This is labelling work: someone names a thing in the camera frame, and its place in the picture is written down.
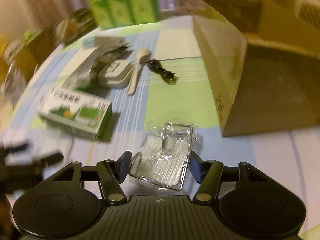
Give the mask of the cream plastic spoon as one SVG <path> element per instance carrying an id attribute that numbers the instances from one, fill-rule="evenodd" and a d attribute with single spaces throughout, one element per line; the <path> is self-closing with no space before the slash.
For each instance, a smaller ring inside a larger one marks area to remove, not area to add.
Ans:
<path id="1" fill-rule="evenodd" d="M 136 61 L 133 67 L 131 79 L 129 81 L 129 85 L 127 88 L 127 95 L 132 96 L 136 92 L 138 77 L 139 77 L 139 69 L 140 69 L 140 62 L 142 59 L 149 57 L 151 55 L 151 50 L 148 48 L 139 48 L 136 52 Z"/>

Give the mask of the white power adapter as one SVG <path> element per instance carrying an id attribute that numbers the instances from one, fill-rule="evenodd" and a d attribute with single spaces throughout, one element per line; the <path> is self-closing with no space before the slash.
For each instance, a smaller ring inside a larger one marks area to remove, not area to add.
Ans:
<path id="1" fill-rule="evenodd" d="M 129 60 L 114 60 L 99 74 L 99 85 L 108 88 L 125 88 L 131 79 L 132 64 Z"/>

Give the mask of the green white medicine box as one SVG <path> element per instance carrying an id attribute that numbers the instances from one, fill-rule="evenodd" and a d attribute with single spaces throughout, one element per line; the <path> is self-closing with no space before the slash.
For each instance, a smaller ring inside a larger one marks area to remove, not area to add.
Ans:
<path id="1" fill-rule="evenodd" d="M 103 138 L 111 113 L 111 101 L 57 86 L 43 96 L 37 109 L 50 126 L 94 141 Z"/>

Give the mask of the silver foil bag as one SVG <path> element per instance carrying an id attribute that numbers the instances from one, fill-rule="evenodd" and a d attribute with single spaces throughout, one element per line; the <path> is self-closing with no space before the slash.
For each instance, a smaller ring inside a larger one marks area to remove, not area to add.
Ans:
<path id="1" fill-rule="evenodd" d="M 114 47 L 98 47 L 76 68 L 66 81 L 66 85 L 72 88 L 86 87 L 98 78 L 98 74 L 112 61 L 125 52 L 127 44 Z"/>

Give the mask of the checkered tablecloth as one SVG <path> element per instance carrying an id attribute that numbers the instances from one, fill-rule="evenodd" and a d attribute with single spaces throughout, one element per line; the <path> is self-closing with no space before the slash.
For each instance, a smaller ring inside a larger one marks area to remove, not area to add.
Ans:
<path id="1" fill-rule="evenodd" d="M 198 155 L 227 166 L 249 162 L 290 189 L 307 208 L 300 236 L 319 239 L 318 127 L 224 138 L 189 16 L 107 30 L 105 34 L 125 36 L 132 49 L 149 48 L 165 68 L 176 72 L 178 82 L 169 85 L 144 67 L 133 96 L 124 89 L 98 88 L 97 94 L 112 102 L 113 116 L 106 138 L 103 142 L 63 139 L 37 116 L 39 101 L 52 86 L 63 83 L 90 50 L 84 49 L 81 41 L 58 46 L 29 82 L 14 113 L 5 120 L 1 142 L 40 139 L 49 148 L 62 147 L 65 161 L 80 161 L 87 166 L 117 158 L 126 150 L 136 152 L 150 125 L 162 127 L 171 120 L 191 122 L 197 126 Z"/>

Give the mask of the brown cardboard box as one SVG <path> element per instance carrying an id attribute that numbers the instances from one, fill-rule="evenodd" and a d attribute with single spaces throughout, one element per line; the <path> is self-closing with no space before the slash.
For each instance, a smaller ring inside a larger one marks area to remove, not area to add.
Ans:
<path id="1" fill-rule="evenodd" d="M 319 31 L 269 0 L 189 0 L 224 137 L 319 124 Z"/>

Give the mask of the green tissue pack bundle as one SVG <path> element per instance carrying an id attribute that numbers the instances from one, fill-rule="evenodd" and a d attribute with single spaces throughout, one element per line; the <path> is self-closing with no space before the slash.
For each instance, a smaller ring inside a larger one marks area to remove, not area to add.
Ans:
<path id="1" fill-rule="evenodd" d="M 159 19 L 157 0 L 87 0 L 87 3 L 103 30 L 154 23 Z"/>

